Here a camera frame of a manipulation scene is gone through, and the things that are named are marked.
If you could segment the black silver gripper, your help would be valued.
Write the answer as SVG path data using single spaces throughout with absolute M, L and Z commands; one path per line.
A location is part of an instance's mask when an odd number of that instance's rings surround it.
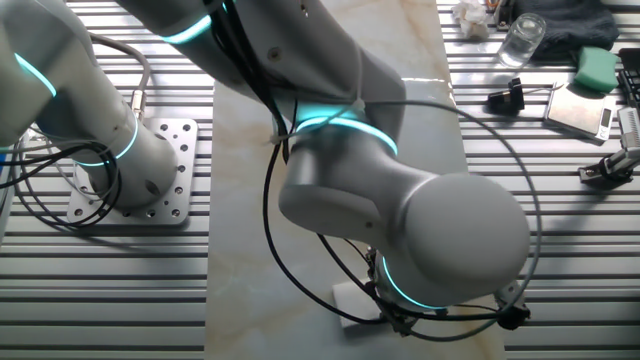
M 409 336 L 417 319 L 408 316 L 404 310 L 399 310 L 395 305 L 383 298 L 386 286 L 383 284 L 382 258 L 383 256 L 377 249 L 367 249 L 367 264 L 369 266 L 367 270 L 369 277 L 367 289 L 380 309 L 381 317 L 391 325 L 393 331 L 400 336 Z

